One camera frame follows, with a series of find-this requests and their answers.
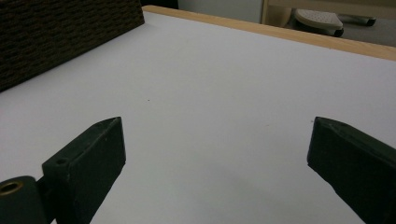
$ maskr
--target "dark brown basket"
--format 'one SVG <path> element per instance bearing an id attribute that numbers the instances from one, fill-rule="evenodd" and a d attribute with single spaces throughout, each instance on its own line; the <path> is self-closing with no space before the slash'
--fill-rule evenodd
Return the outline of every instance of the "dark brown basket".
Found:
<path id="1" fill-rule="evenodd" d="M 139 0 L 0 0 L 0 91 L 143 23 Z"/>

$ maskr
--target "wooden edge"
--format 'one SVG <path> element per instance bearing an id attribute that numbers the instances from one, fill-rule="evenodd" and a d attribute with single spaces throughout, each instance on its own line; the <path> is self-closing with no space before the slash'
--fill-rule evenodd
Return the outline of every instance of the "wooden edge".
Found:
<path id="1" fill-rule="evenodd" d="M 191 21 L 200 21 L 209 24 L 234 28 L 237 30 L 248 31 L 260 35 L 269 35 L 273 37 L 288 39 L 300 43 L 320 46 L 327 49 L 338 49 L 346 52 L 396 61 L 396 48 L 390 46 L 365 43 L 326 35 L 315 35 L 306 32 L 278 28 L 275 26 L 258 24 L 254 22 L 226 19 L 222 17 L 209 16 L 205 14 L 166 7 L 145 6 L 143 7 L 143 10 L 165 16 L 171 16 Z"/>

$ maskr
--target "white table surface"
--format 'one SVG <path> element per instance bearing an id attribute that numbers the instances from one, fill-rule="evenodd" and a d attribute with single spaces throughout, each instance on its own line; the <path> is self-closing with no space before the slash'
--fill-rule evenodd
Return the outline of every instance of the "white table surface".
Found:
<path id="1" fill-rule="evenodd" d="M 92 223 L 362 223 L 306 165 L 315 116 L 396 147 L 396 62 L 145 13 L 0 93 L 0 180 L 122 116 L 127 163 Z"/>

